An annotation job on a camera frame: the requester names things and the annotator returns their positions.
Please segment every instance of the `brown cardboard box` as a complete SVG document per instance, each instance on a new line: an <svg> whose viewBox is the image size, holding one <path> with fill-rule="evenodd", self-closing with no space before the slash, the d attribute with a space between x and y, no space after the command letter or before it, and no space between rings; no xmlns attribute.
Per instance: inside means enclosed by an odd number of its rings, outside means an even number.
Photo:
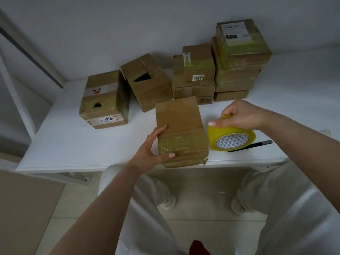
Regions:
<svg viewBox="0 0 340 255"><path fill-rule="evenodd" d="M79 115L95 129L127 124L130 89L120 70L89 76Z"/></svg>
<svg viewBox="0 0 340 255"><path fill-rule="evenodd" d="M252 19L217 23L216 40L229 71L262 69L272 55Z"/></svg>
<svg viewBox="0 0 340 255"><path fill-rule="evenodd" d="M216 37L211 38L213 57L216 64L215 92L240 91L252 89L261 70L228 71L223 67Z"/></svg>
<svg viewBox="0 0 340 255"><path fill-rule="evenodd" d="M211 104L214 98L215 81L185 81L183 68L183 55L175 55L173 57L172 67L172 92L173 98L188 98L195 96L197 103Z"/></svg>
<svg viewBox="0 0 340 255"><path fill-rule="evenodd" d="M227 101L227 100L236 100L246 98L249 93L249 90L242 91L231 91L231 92L216 92L214 95L215 102Z"/></svg>
<svg viewBox="0 0 340 255"><path fill-rule="evenodd" d="M185 81L213 80L215 64L210 43L183 47Z"/></svg>
<svg viewBox="0 0 340 255"><path fill-rule="evenodd" d="M172 99L170 79L150 54L122 65L121 70L143 112Z"/></svg>
<svg viewBox="0 0 340 255"><path fill-rule="evenodd" d="M159 154L176 154L164 163L166 168L206 163L209 154L200 111L195 97L181 98L156 105L157 127L168 125L158 135Z"/></svg>

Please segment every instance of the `white cardboard core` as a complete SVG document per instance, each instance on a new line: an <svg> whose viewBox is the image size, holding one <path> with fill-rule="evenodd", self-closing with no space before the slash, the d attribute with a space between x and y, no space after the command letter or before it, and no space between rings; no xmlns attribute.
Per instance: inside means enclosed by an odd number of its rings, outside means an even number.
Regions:
<svg viewBox="0 0 340 255"><path fill-rule="evenodd" d="M243 146L249 141L249 135L245 133L232 133L220 137L215 142L215 146L220 149L234 149Z"/></svg>

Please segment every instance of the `person's left hand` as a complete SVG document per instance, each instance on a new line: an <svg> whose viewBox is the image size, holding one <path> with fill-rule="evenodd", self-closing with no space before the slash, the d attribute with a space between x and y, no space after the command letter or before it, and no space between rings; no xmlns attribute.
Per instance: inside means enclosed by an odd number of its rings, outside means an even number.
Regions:
<svg viewBox="0 0 340 255"><path fill-rule="evenodd" d="M155 165L164 163L171 158L175 157L174 153L163 153L161 155L155 156L151 152L152 143L155 141L157 135L165 131L166 125L153 130L153 132L148 135L146 141L140 146L134 157L126 164L126 166L134 167L139 174L146 173L150 171Z"/></svg>

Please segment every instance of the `yellow tape roll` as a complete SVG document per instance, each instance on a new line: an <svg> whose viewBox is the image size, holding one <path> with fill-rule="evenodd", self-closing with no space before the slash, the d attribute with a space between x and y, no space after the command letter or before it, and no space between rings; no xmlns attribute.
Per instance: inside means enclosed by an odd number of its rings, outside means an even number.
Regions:
<svg viewBox="0 0 340 255"><path fill-rule="evenodd" d="M230 118L226 115L220 119ZM233 151L242 149L254 142L256 135L252 130L237 127L216 128L208 126L210 147L213 150Z"/></svg>

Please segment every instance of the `person's left arm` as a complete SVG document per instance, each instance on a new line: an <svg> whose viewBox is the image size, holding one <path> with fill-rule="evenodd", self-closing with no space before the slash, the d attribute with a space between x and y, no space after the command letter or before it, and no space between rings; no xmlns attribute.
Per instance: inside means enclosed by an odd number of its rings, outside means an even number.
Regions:
<svg viewBox="0 0 340 255"><path fill-rule="evenodd" d="M56 244L51 255L115 253L138 177L175 156L173 153L155 156L151 152L152 143L166 128L155 128L134 157Z"/></svg>

